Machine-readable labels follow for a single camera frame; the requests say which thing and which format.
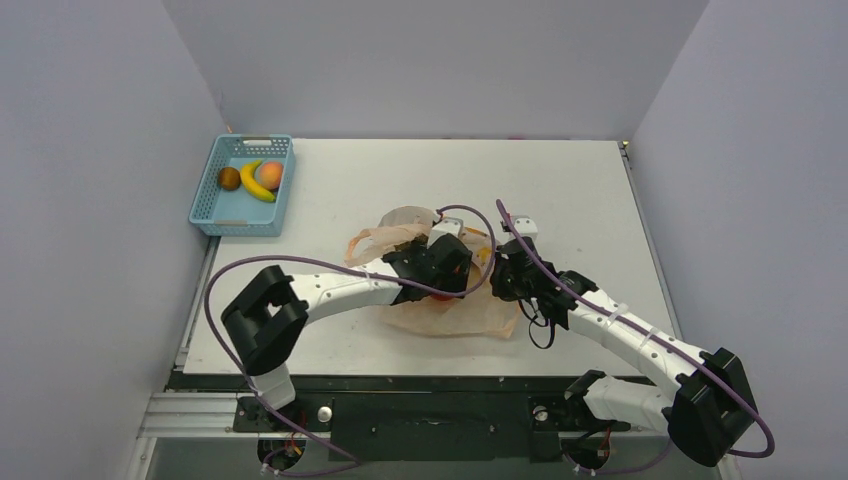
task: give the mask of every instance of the cable tie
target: cable tie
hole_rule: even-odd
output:
[[[628,310],[630,310],[630,307],[628,307],[626,303],[619,303],[618,306],[615,308],[615,311],[610,313],[609,317],[607,317],[607,320],[609,321],[606,323],[606,325],[604,325],[604,330],[609,331],[610,327],[612,327],[612,324],[615,323],[616,320],[618,320],[618,317],[627,313]]]
[[[642,339],[642,343],[639,344],[639,350],[642,350],[642,347],[647,345],[648,341],[651,340],[651,337],[653,337],[659,331],[660,331],[659,328],[651,327],[651,329],[648,331],[648,334],[645,335],[645,338]]]
[[[626,303],[619,303],[618,307],[615,309],[615,311],[610,313],[610,316],[607,317],[610,321],[609,324],[612,325],[612,323],[614,321],[618,320],[618,317],[627,313],[628,310],[630,310],[630,307],[628,307]]]
[[[368,284],[368,291],[374,290],[374,284],[371,283],[371,273],[365,267],[362,268],[362,272],[365,274],[365,281]]]

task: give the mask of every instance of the screw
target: screw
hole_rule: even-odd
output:
[[[539,422],[544,422],[548,419],[547,408],[544,405],[536,405],[533,408],[533,418],[535,418]]]
[[[323,406],[318,409],[318,421],[321,423],[327,423],[330,419],[333,418],[333,410],[330,407]]]

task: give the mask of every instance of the banana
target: banana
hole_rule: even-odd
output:
[[[277,196],[271,193],[268,189],[264,188],[262,185],[259,185],[253,178],[253,172],[256,171],[256,167],[258,167],[262,163],[262,159],[256,160],[255,162],[250,162],[247,165],[241,167],[239,171],[239,176],[241,177],[241,184],[244,185],[244,189],[248,191],[251,195],[262,200],[263,202],[274,203],[277,200]]]

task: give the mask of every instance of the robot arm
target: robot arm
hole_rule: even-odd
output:
[[[606,377],[603,372],[590,371],[569,387],[566,400],[587,407],[598,419],[666,430],[675,445],[691,459],[715,466],[753,423],[753,418],[698,368],[652,342],[650,337],[661,338],[691,359],[702,360],[703,367],[756,411],[739,359],[725,349],[710,354],[653,327],[577,272],[557,272],[553,264],[542,260],[547,270],[543,272],[512,234],[515,231],[538,257],[534,245],[535,223],[524,216],[512,216],[509,220],[511,228],[506,224],[503,227],[510,232],[510,240],[495,254],[492,293],[505,301],[535,301],[539,313],[550,322],[594,340],[656,385],[635,385]],[[599,314],[584,301],[578,302],[554,284],[548,274],[557,277],[586,303],[612,313]],[[627,322],[618,318],[625,314]]]
[[[458,235],[462,221],[445,218],[428,242],[383,255],[342,273],[286,275],[279,266],[261,270],[221,314],[221,320],[245,372],[259,395],[280,409],[295,399],[286,360],[306,325],[337,313],[371,305],[421,300],[429,293],[411,286],[372,278],[403,278],[448,292],[463,292],[471,251]]]

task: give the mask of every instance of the peach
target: peach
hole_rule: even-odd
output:
[[[283,164],[280,162],[265,162],[259,167],[256,181],[268,190],[280,188],[283,179]]]

